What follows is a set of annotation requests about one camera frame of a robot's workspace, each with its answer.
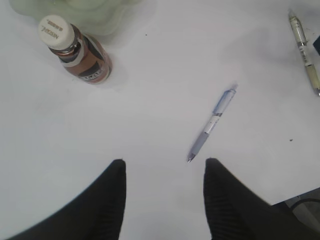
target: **clear pen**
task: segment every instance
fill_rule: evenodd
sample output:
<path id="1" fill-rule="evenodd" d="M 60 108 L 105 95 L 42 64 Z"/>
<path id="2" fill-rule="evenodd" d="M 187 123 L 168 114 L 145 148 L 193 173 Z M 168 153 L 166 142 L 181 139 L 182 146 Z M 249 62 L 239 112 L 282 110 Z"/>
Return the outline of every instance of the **clear pen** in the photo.
<path id="1" fill-rule="evenodd" d="M 289 22 L 298 45 L 301 57 L 303 59 L 306 74 L 308 75 L 312 88 L 317 96 L 320 97 L 320 81 L 317 75 L 315 65 L 312 63 L 307 49 L 307 40 L 302 24 L 292 10 L 289 10 Z"/>

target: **bottle label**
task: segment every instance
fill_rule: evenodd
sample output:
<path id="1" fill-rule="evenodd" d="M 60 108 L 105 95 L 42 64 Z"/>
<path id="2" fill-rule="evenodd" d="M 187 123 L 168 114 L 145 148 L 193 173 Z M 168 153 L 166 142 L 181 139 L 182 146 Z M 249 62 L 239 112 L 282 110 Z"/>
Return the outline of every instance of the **bottle label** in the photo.
<path id="1" fill-rule="evenodd" d="M 87 83 L 95 84 L 106 79 L 110 75 L 112 63 L 98 41 L 82 35 L 78 44 L 80 49 L 77 54 L 60 57 L 62 65 L 68 72 Z"/>

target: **bottle cap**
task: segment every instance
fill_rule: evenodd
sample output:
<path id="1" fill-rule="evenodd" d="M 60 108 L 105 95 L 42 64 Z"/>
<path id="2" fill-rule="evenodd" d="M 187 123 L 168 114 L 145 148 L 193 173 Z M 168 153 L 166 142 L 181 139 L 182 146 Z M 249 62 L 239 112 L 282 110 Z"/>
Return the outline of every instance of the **bottle cap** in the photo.
<path id="1" fill-rule="evenodd" d="M 38 27 L 40 39 L 54 50 L 64 50 L 75 40 L 75 31 L 70 23 L 58 15 L 44 17 Z"/>

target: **pen grip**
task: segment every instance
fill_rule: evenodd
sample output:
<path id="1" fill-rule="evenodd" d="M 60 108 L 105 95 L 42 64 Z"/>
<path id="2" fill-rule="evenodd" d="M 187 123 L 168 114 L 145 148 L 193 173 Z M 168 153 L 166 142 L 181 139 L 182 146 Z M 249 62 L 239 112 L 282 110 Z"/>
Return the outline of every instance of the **pen grip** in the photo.
<path id="1" fill-rule="evenodd" d="M 311 85 L 314 90 L 320 89 L 320 82 L 317 75 L 317 70 L 314 65 L 305 67 L 306 73 L 310 79 Z"/>
<path id="2" fill-rule="evenodd" d="M 202 132 L 191 149 L 191 153 L 197 155 L 209 137 L 208 133 Z"/>

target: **bottle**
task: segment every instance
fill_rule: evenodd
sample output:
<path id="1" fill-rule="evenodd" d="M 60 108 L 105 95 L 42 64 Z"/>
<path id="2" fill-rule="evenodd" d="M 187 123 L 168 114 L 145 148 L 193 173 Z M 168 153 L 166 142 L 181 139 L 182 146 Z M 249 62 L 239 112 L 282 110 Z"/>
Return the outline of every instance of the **bottle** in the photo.
<path id="1" fill-rule="evenodd" d="M 44 17 L 39 23 L 38 33 L 72 75 L 90 84 L 101 83 L 109 77 L 112 62 L 101 44 L 61 16 Z"/>

